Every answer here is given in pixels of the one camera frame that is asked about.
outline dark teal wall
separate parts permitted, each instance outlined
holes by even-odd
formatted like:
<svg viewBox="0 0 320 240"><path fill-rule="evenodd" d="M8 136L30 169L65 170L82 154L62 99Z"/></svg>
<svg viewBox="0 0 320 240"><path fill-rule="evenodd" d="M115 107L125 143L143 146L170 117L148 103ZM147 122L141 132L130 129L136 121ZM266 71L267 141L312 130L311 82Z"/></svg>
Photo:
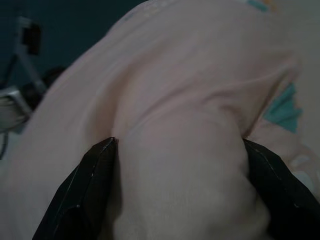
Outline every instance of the dark teal wall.
<svg viewBox="0 0 320 240"><path fill-rule="evenodd" d="M13 52L15 17L20 13L41 25L40 55L31 59L43 74L58 65L69 66L99 41L119 18L141 2L144 1L0 0L0 71L3 73ZM17 64L10 83L20 86L29 81Z"/></svg>

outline teal fabric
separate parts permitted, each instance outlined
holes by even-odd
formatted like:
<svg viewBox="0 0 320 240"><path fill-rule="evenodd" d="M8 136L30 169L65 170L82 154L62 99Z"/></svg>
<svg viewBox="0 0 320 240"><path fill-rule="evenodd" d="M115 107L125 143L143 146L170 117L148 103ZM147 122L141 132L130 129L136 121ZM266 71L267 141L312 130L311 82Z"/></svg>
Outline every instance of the teal fabric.
<svg viewBox="0 0 320 240"><path fill-rule="evenodd" d="M268 7L264 5L262 2L255 1L255 0L248 0L247 3L256 9L259 9L262 12L268 12Z"/></svg>
<svg viewBox="0 0 320 240"><path fill-rule="evenodd" d="M300 108L295 108L295 93L295 85L291 83L284 92L272 102L263 115L263 118L267 121L279 125L294 134L298 128L298 117L302 113Z"/></svg>

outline cable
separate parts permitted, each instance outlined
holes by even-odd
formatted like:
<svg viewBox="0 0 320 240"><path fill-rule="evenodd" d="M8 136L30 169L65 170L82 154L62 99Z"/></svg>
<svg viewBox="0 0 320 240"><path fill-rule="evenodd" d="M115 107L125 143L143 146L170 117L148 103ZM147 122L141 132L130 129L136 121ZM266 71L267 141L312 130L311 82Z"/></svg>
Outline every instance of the cable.
<svg viewBox="0 0 320 240"><path fill-rule="evenodd" d="M3 134L3 142L2 142L1 152L0 152L0 161L5 156L6 150L8 148L8 143L9 143L9 133L5 132Z"/></svg>
<svg viewBox="0 0 320 240"><path fill-rule="evenodd" d="M18 57L16 54L14 54L11 57L10 62L4 71L3 80L0 82L0 90L4 89L6 87L6 85L8 84L8 82L10 80L10 74L11 74L12 70L14 69L14 66L17 62L17 59L18 59Z"/></svg>

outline light pink fabric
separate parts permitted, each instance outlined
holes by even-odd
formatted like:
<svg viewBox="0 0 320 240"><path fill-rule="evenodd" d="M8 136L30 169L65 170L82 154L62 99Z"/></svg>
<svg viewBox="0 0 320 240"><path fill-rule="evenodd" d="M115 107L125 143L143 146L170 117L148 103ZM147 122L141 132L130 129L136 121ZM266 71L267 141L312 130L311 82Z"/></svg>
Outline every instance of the light pink fabric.
<svg viewBox="0 0 320 240"><path fill-rule="evenodd" d="M0 238L31 239L83 154L115 136L101 239L267 239L242 137L297 76L280 23L231 0L132 11L59 78L27 126L1 183Z"/></svg>

